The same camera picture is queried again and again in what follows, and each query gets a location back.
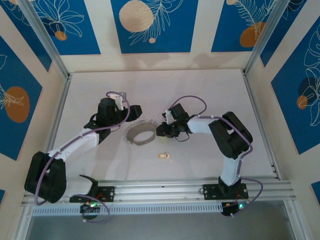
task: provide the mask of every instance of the orange circle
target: orange circle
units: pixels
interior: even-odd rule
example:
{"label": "orange circle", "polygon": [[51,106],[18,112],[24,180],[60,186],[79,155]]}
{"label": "orange circle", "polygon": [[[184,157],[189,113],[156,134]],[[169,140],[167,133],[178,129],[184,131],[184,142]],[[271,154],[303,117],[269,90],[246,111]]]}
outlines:
{"label": "orange circle", "polygon": [[265,22],[258,22],[244,30],[240,36],[240,45],[244,48],[254,47],[265,24]]}
{"label": "orange circle", "polygon": [[300,108],[301,110],[305,109],[308,105],[308,99],[306,96],[299,96],[298,99],[296,100],[296,104],[298,106],[298,108]]}
{"label": "orange circle", "polygon": [[60,41],[67,40],[67,34],[65,34],[63,31],[56,31],[54,36]]}
{"label": "orange circle", "polygon": [[149,39],[149,43],[154,44],[155,42],[156,42],[156,39],[155,39],[155,38],[151,37],[151,38]]}
{"label": "orange circle", "polygon": [[[18,101],[19,104],[14,103],[12,101],[13,98],[11,97],[13,97],[16,101]],[[6,101],[8,101],[8,103],[5,104],[6,114],[12,121],[18,124],[21,124],[25,120],[27,120],[27,117],[29,115],[29,110],[30,110],[30,100],[29,100],[28,93],[22,87],[19,87],[19,86],[10,87],[6,91],[6,95],[4,96],[4,98]]]}

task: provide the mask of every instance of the cable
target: cable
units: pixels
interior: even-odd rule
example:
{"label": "cable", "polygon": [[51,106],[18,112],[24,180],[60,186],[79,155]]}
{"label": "cable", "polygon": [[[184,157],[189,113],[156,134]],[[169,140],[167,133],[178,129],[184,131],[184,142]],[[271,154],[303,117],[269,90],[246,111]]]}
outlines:
{"label": "cable", "polygon": [[246,209],[248,206],[250,206],[262,193],[262,191],[264,190],[264,185],[262,184],[262,182],[255,180],[255,179],[251,179],[251,178],[246,178],[246,177],[241,177],[240,176],[240,168],[241,168],[241,164],[243,161],[243,158],[245,156],[247,156],[248,154],[252,153],[252,151],[254,150],[254,147],[252,146],[252,144],[249,142],[248,139],[246,139],[246,137],[231,123],[229,122],[227,119],[221,117],[221,116],[199,116],[200,119],[217,119],[217,120],[222,120],[224,121],[226,124],[228,124],[244,141],[246,144],[248,144],[248,146],[250,147],[250,150],[245,152],[244,154],[242,154],[240,156],[240,161],[239,161],[239,165],[236,171],[236,174],[239,176],[239,178],[241,180],[245,180],[245,181],[250,181],[250,182],[255,182],[260,184],[261,188],[260,191],[258,192],[258,194],[246,205],[246,207],[244,207],[242,210],[236,212],[235,214],[231,215],[232,217],[234,217],[235,215],[242,213],[244,209]]}
{"label": "cable", "polygon": [[114,132],[118,131],[120,128],[121,128],[121,126],[119,126],[119,128],[116,130],[110,131],[110,133],[114,133]]}
{"label": "cable", "polygon": [[[98,202],[98,203],[100,203],[105,209],[106,209],[106,211],[108,212],[108,215],[110,215],[110,210],[109,210],[109,208],[107,207],[107,205],[105,205],[102,201],[100,201],[100,200],[98,200],[97,198],[95,198],[95,197],[92,197],[92,196],[87,196],[87,195],[83,195],[83,194],[76,194],[76,195],[74,195],[74,196],[77,196],[77,197],[81,197],[81,198],[86,198],[86,199],[91,199],[91,200],[93,200],[93,201],[95,201],[95,202]],[[86,223],[90,223],[90,224],[104,224],[104,223],[106,223],[108,220],[109,220],[109,218],[108,217],[106,217],[104,220],[101,220],[101,221],[91,221],[91,220],[87,220],[86,218],[85,218],[85,210],[82,212],[82,218],[83,218],[83,221],[84,222],[86,222]]]}
{"label": "cable", "polygon": [[175,136],[174,138],[175,138],[175,140],[177,140],[178,142],[180,142],[180,143],[183,143],[183,142],[185,142],[185,141],[188,141],[189,140],[189,138],[190,138],[190,136],[189,136],[189,134],[186,132],[186,134],[188,135],[188,138],[187,139],[185,139],[185,140],[178,140],[178,138]]}
{"label": "cable", "polygon": [[118,127],[120,126],[121,124],[123,124],[124,122],[126,122],[126,120],[128,119],[129,115],[130,115],[130,104],[127,100],[127,98],[125,96],[123,96],[121,93],[119,92],[116,92],[116,91],[108,91],[105,95],[107,97],[109,97],[109,94],[117,94],[119,95],[120,97],[123,98],[123,100],[125,101],[125,103],[127,104],[127,107],[128,107],[128,112],[124,118],[124,120],[122,120],[120,123],[116,124],[116,125],[113,125],[113,126],[106,126],[106,127],[100,127],[100,128],[97,128],[97,129],[94,129],[94,130],[91,130],[91,131],[87,131],[86,133],[84,133],[83,135],[79,135],[77,136],[76,138],[74,138],[73,140],[71,140],[70,142],[68,142],[65,146],[63,146],[61,149],[60,149],[60,152],[57,151],[55,154],[53,154],[53,156],[49,159],[49,161],[46,163],[46,165],[44,166],[42,172],[41,172],[41,175],[39,177],[39,180],[38,180],[38,183],[36,185],[36,189],[35,189],[35,194],[34,194],[34,204],[36,206],[40,206],[42,204],[44,204],[46,202],[46,200],[42,201],[42,202],[38,202],[38,197],[39,197],[39,191],[40,191],[40,185],[42,183],[42,180],[44,179],[44,176],[46,174],[46,171],[48,170],[51,162],[55,159],[56,156],[58,156],[61,152],[63,152],[67,147],[69,147],[70,145],[72,145],[74,142],[76,142],[77,140],[81,139],[82,137],[86,136],[86,135],[89,135],[91,133],[95,133],[97,131],[101,131],[101,130],[107,130],[107,129],[111,129],[111,128],[115,128],[115,127]]}
{"label": "cable", "polygon": [[205,192],[204,192],[204,187],[201,187],[201,188],[199,189],[198,193],[201,194],[201,195],[204,195],[204,194],[205,194]]}
{"label": "cable", "polygon": [[182,97],[178,98],[178,99],[169,107],[169,109],[172,108],[179,100],[184,99],[184,98],[195,98],[195,99],[199,99],[201,102],[203,102],[203,104],[204,104],[204,110],[202,110],[201,112],[199,112],[197,115],[201,115],[201,114],[203,114],[203,113],[207,110],[207,104],[206,104],[206,102],[205,102],[202,98],[200,98],[200,97],[198,97],[198,96],[193,96],[193,95],[185,95],[185,96],[182,96]]}

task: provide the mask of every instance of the beige circle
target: beige circle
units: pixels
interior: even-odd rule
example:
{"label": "beige circle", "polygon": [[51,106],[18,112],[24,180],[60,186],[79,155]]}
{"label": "beige circle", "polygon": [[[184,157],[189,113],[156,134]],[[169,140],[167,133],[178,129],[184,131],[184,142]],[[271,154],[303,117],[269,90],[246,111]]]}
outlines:
{"label": "beige circle", "polygon": [[129,32],[138,33],[150,28],[154,22],[151,9],[142,1],[128,1],[119,12],[120,23]]}
{"label": "beige circle", "polygon": [[17,0],[8,0],[10,3],[14,4],[14,5],[18,5]]}
{"label": "beige circle", "polygon": [[149,43],[154,44],[155,42],[156,42],[155,38],[152,37],[152,38],[149,39]]}
{"label": "beige circle", "polygon": [[225,0],[226,4],[228,5],[233,5],[235,4],[236,2],[238,2],[238,0]]}

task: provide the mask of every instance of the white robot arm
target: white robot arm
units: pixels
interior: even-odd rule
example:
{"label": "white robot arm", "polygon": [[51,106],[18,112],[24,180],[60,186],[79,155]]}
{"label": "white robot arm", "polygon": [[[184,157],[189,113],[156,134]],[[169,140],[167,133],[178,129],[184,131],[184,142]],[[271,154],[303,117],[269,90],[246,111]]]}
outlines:
{"label": "white robot arm", "polygon": [[233,112],[227,112],[222,117],[189,116],[180,103],[166,110],[162,115],[166,118],[166,122],[156,129],[157,136],[176,138],[182,132],[213,135],[224,156],[219,189],[224,198],[233,199],[232,196],[241,184],[239,176],[241,154],[249,150],[249,145],[253,141],[252,135],[237,116]]}
{"label": "white robot arm", "polygon": [[110,93],[101,99],[97,113],[76,137],[48,153],[39,151],[33,156],[24,184],[26,191],[50,203],[57,202],[64,194],[89,192],[92,195],[90,197],[96,197],[98,182],[89,176],[80,175],[76,181],[70,181],[67,185],[66,166],[70,166],[81,155],[100,144],[111,133],[112,127],[134,121],[142,114],[139,105],[123,107],[125,93]]}

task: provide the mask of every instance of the small object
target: small object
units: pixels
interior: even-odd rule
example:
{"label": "small object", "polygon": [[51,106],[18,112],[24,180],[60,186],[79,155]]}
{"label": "small object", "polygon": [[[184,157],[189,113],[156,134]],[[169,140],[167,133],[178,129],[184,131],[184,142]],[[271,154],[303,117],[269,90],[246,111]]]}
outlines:
{"label": "small object", "polygon": [[169,153],[159,153],[158,154],[158,159],[169,159],[171,163],[173,163],[173,161],[170,158],[170,154]]}

